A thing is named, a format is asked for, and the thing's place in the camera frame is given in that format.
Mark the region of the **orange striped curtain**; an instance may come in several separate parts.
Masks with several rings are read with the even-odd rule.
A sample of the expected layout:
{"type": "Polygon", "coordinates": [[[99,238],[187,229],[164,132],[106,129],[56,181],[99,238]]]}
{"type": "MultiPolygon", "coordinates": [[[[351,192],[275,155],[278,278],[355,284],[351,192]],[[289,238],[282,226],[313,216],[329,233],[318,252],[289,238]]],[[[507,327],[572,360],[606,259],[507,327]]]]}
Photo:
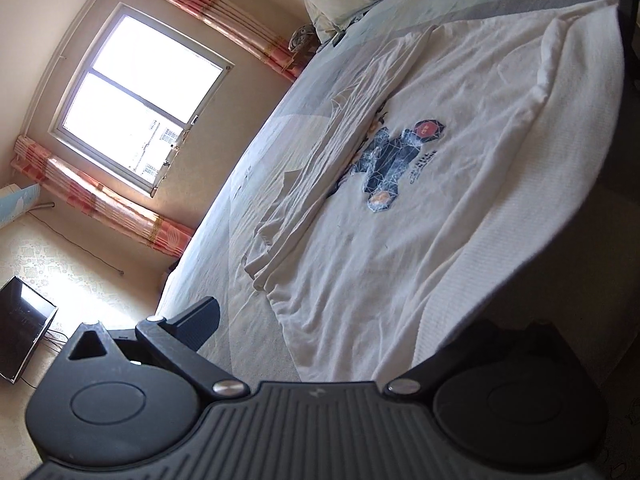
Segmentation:
{"type": "Polygon", "coordinates": [[[66,205],[166,256],[181,257],[192,240],[187,226],[127,200],[28,136],[16,139],[11,167],[66,205]]]}
{"type": "Polygon", "coordinates": [[[288,81],[296,81],[302,73],[288,43],[230,0],[165,1],[216,30],[288,81]]]}

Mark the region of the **white printed sweatshirt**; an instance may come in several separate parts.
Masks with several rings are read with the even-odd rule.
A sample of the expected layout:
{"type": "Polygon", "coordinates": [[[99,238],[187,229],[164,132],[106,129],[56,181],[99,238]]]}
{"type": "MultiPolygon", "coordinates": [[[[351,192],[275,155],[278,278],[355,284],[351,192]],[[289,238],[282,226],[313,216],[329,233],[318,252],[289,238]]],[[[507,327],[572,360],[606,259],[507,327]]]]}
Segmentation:
{"type": "Polygon", "coordinates": [[[388,382],[450,339],[582,206],[623,78],[611,0],[378,50],[243,259],[299,377],[388,382]]]}

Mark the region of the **window with white frame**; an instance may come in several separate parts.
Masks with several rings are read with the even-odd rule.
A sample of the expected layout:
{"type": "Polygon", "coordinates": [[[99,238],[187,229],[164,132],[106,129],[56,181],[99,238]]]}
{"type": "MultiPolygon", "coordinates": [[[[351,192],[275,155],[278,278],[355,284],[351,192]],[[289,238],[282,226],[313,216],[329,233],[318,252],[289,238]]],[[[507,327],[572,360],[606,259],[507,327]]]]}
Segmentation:
{"type": "Polygon", "coordinates": [[[119,3],[70,78],[50,131],[154,196],[232,67],[177,29],[119,3]]]}

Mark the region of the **left orange striped curtain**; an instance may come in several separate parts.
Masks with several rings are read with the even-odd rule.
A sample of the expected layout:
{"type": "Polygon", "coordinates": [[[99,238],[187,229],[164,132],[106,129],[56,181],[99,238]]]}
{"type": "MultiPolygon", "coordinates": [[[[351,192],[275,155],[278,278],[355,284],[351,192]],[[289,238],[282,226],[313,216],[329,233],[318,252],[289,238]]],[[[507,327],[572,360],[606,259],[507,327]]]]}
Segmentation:
{"type": "Polygon", "coordinates": [[[16,139],[11,167],[66,205],[166,256],[181,257],[192,240],[187,226],[127,200],[28,136],[16,139]]]}

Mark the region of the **rear pastel pillow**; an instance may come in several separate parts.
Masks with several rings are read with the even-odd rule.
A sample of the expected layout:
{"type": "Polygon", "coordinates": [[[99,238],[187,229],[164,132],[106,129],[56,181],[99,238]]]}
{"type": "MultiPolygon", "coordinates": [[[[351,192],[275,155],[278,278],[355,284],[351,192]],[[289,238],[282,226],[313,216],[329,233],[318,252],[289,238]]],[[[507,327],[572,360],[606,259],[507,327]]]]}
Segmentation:
{"type": "Polygon", "coordinates": [[[333,44],[334,46],[342,39],[349,21],[341,23],[332,22],[326,14],[323,14],[310,0],[305,0],[305,8],[309,15],[311,25],[314,26],[320,44],[333,44]]]}

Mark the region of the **patchwork pastel bed sheet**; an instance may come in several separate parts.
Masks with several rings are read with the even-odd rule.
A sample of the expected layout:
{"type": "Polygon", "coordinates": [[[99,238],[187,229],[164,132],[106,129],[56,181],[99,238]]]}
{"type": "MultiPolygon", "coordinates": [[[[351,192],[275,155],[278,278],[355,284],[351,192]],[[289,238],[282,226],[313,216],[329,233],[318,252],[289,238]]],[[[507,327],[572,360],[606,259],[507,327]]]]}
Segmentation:
{"type": "Polygon", "coordinates": [[[173,316],[206,296],[221,326],[201,352],[247,382],[303,380],[266,294],[243,259],[284,175],[303,166],[331,120],[334,98],[390,40],[456,21],[564,9],[599,0],[382,0],[324,47],[264,123],[170,274],[160,313],[173,316]]]}

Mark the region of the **wall mounted black television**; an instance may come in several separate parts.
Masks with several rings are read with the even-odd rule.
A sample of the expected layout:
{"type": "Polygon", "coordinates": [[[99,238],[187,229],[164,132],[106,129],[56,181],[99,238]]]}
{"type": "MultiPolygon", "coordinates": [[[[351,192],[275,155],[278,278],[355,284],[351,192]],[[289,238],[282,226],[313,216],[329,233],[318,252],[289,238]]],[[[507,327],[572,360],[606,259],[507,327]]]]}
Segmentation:
{"type": "Polygon", "coordinates": [[[15,384],[58,308],[14,276],[0,294],[0,374],[15,384]]]}

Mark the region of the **right orange striped curtain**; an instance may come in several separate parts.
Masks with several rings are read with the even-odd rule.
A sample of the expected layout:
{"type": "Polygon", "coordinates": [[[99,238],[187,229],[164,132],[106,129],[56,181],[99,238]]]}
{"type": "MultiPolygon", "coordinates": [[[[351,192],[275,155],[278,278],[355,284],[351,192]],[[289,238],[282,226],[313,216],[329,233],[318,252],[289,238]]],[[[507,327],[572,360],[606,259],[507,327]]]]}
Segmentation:
{"type": "Polygon", "coordinates": [[[288,81],[296,81],[302,73],[288,43],[230,0],[165,1],[216,30],[288,81]]]}

